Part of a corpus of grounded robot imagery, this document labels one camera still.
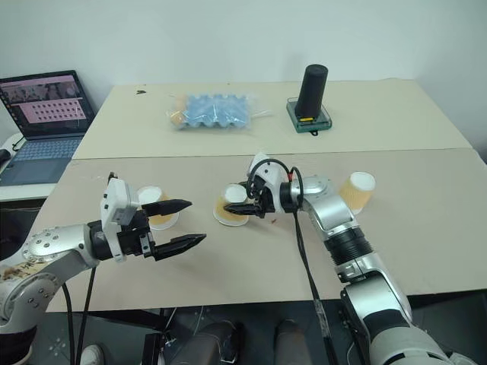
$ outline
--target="table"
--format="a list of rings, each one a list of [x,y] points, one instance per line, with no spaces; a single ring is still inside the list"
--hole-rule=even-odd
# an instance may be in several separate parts
[[[324,104],[333,127],[318,137],[297,134],[286,100],[300,83],[162,84],[115,86],[74,159],[305,154],[471,148],[414,81],[331,81]],[[181,94],[249,94],[271,116],[241,131],[176,130],[167,116]]]
[[[3,149],[10,152],[11,158],[14,158],[15,152],[12,150],[12,145],[20,140],[22,137],[21,133],[15,133],[10,138],[5,141],[2,145]],[[18,148],[22,147],[25,140],[18,144]],[[8,163],[6,162],[2,165],[0,173],[6,168]],[[30,185],[16,185],[16,186],[0,186],[0,202],[13,202],[20,200],[31,200],[31,199],[43,199],[47,198],[49,194],[54,190],[56,184],[30,184]]]
[[[277,156],[304,175],[326,174],[340,185],[354,170],[377,178],[377,191],[358,221],[406,294],[475,290],[487,286],[485,207],[487,167],[470,148],[369,151]],[[197,247],[170,259],[128,257],[102,262],[91,310],[251,303],[311,298],[294,240],[290,214],[252,217],[224,227],[212,216],[225,184],[241,181],[250,156],[73,160],[46,200],[33,232],[100,216],[99,201],[110,171],[135,188],[164,187],[193,206],[177,224],[154,232],[158,243],[185,233],[207,233]],[[342,285],[310,221],[301,223],[310,267],[323,299]],[[89,272],[68,282],[74,310],[81,310]],[[58,293],[49,311],[65,311]]]

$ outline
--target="black cylinder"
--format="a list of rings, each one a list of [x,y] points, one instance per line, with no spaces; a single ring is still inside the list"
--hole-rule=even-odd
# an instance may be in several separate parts
[[[335,265],[356,259],[372,252],[371,244],[360,228],[350,228],[325,241]]]
[[[88,226],[90,227],[91,249],[94,257],[101,261],[111,259],[113,257],[112,252],[101,229],[101,221],[90,222]]]
[[[298,119],[317,118],[320,114],[328,68],[309,65],[304,71],[303,84],[294,113]]]

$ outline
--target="white paper cup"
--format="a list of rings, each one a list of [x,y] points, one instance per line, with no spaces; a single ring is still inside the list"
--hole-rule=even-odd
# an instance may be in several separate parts
[[[140,205],[168,200],[164,191],[157,186],[144,186],[137,190],[137,194]],[[179,212],[169,215],[154,215],[149,217],[149,227],[152,230],[166,230],[176,224],[179,216]]]
[[[340,196],[353,214],[358,214],[368,203],[375,189],[375,178],[363,171],[354,172],[340,189]]]
[[[247,192],[242,185],[230,184],[225,187],[222,194],[218,197],[213,209],[215,219],[225,226],[243,226],[249,221],[248,215],[233,214],[224,209],[224,206],[232,203],[244,203],[247,200]]]

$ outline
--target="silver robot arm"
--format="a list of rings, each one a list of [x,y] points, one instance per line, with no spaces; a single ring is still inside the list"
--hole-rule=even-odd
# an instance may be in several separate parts
[[[360,350],[372,365],[452,364],[436,342],[412,324],[412,310],[379,255],[365,239],[353,213],[325,176],[293,179],[264,154],[254,157],[246,186],[253,204],[232,204],[234,214],[306,211],[346,284],[341,299]],[[455,354],[464,361],[470,359]]]
[[[13,256],[0,262],[0,357],[17,363],[29,354],[36,326],[57,290],[100,260],[123,262],[126,255],[160,260],[201,242],[188,234],[156,246],[148,217],[173,214],[190,202],[174,199],[143,205],[123,180],[110,174],[100,202],[101,221],[54,227],[34,234]]]

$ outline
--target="clear plastic packaging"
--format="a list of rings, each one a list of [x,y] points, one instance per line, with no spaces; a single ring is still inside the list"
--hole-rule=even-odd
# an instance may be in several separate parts
[[[243,129],[250,127],[252,118],[268,114],[268,110],[255,113],[255,100],[247,95],[201,94],[176,97],[169,117],[171,123],[179,129]]]

